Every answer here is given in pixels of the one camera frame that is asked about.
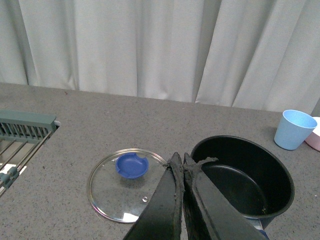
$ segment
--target curtain fold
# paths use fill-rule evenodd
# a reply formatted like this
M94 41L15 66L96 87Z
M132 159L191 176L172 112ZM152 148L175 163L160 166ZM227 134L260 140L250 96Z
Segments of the curtain fold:
M0 82L317 112L318 0L11 0L0 21Z

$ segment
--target black pot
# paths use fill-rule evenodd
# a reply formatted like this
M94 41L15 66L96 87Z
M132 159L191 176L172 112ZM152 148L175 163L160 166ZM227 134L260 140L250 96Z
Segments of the black pot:
M248 219L265 228L294 200L294 182L281 161L258 144L236 136L213 136L199 142L191 157L202 166L224 197Z

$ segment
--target speckled countertop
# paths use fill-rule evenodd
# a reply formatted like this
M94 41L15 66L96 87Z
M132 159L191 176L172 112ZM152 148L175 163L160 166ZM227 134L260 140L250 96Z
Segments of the speckled countertop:
M320 152L273 141L279 112L63 89L0 84L0 109L54 114L61 127L0 198L0 239L121 240L131 224L99 217L89 203L91 170L128 148L168 160L214 135L242 137L268 149L295 185L291 207L266 232L273 240L320 239ZM185 227L181 239L186 240Z

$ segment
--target metal dish rack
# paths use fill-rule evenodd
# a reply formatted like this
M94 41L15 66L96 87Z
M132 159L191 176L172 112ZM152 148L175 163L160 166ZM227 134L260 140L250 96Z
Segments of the metal dish rack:
M56 116L0 110L0 197L57 130Z

